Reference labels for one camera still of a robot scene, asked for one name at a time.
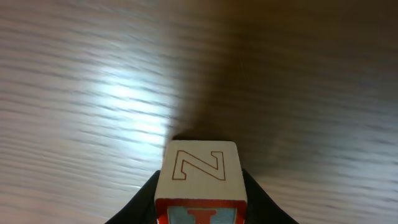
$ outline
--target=red edge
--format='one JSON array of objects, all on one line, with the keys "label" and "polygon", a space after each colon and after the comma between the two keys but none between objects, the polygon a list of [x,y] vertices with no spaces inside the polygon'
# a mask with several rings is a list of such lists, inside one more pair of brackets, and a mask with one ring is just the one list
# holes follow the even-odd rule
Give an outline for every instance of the red edge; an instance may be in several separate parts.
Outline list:
[{"label": "red edge", "polygon": [[247,203],[242,200],[207,200],[207,199],[169,199],[159,198],[155,201],[159,224],[169,224],[167,207],[186,206],[195,208],[236,208],[235,224],[243,224],[246,217]]}]

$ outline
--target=wood grain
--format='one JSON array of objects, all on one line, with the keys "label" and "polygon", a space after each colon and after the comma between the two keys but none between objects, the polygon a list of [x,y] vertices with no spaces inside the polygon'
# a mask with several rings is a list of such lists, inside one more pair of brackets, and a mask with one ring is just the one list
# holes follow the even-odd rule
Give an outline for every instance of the wood grain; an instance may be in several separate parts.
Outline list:
[{"label": "wood grain", "polygon": [[396,8],[1,1],[1,223],[105,222],[176,134],[236,142],[299,223],[396,223]]}]

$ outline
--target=black object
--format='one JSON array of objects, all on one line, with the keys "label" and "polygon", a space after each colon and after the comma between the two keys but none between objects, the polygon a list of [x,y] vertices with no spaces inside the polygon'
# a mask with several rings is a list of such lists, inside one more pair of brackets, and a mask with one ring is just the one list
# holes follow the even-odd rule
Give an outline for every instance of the black object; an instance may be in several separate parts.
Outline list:
[{"label": "black object", "polygon": [[[246,170],[242,169],[242,173],[248,196],[245,224],[298,224],[276,205]],[[160,171],[156,171],[130,202],[106,224],[156,223],[154,198],[159,174]]]}]

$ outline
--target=block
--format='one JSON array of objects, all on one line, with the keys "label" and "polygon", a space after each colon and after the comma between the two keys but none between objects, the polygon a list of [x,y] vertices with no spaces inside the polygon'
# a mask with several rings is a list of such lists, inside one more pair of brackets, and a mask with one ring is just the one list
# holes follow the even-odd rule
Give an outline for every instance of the block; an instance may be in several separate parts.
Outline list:
[{"label": "block", "polygon": [[243,224],[247,201],[234,142],[169,143],[155,193],[159,224]]}]

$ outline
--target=block top face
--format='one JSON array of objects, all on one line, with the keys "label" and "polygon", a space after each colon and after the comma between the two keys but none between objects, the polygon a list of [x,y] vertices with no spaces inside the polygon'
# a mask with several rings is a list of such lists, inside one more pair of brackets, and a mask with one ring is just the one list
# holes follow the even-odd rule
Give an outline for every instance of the block top face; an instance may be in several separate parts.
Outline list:
[{"label": "block top face", "polygon": [[238,150],[228,141],[171,141],[155,193],[158,198],[247,202]]}]

